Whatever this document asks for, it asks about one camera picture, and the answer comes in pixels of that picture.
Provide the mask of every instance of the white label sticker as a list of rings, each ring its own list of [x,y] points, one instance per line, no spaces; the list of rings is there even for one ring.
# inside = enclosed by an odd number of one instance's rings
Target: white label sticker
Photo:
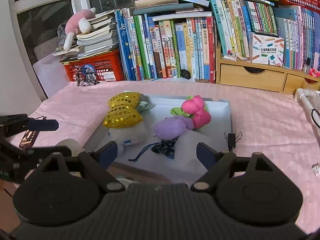
[[[116,81],[116,76],[113,71],[103,73],[103,78],[105,81]]]

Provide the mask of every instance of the red book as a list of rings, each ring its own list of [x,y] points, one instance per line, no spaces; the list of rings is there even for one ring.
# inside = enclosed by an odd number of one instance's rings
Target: red book
[[[215,61],[214,61],[214,35],[213,35],[213,17],[207,17],[207,25],[208,25],[208,41],[209,41],[209,65],[210,65],[210,83],[214,83],[214,72],[215,72]]]
[[[261,31],[263,32],[262,21],[261,21],[261,17],[260,17],[260,14],[259,14],[257,3],[253,2],[253,4],[254,4],[254,8],[256,9],[256,13],[257,13],[257,16],[258,16],[258,20],[259,20],[259,25],[260,25]]]

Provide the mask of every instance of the toy box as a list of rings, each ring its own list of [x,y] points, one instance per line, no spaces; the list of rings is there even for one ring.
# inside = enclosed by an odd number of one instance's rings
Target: toy box
[[[283,66],[284,39],[250,33],[252,63]]]

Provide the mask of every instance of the pink tablecloth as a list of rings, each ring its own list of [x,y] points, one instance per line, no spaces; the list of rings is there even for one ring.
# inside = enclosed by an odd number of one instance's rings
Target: pink tablecloth
[[[194,82],[104,82],[91,87],[70,83],[31,115],[57,119],[60,124],[55,132],[41,132],[35,146],[55,145],[66,138],[84,145],[107,113],[108,99],[123,90],[230,100],[233,131],[243,133],[235,153],[263,152],[303,193],[297,225],[307,233],[320,227],[320,177],[311,170],[311,165],[320,162],[320,149],[303,109],[290,95]],[[13,143],[21,138],[22,134],[16,136]]]

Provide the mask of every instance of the black round object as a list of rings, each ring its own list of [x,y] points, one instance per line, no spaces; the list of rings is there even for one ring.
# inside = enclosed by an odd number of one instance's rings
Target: black round object
[[[274,171],[226,179],[218,184],[215,199],[228,216],[253,226],[295,221],[302,205],[300,190]]]
[[[99,200],[95,183],[57,171],[27,179],[13,196],[20,218],[39,226],[75,222],[91,213]]]

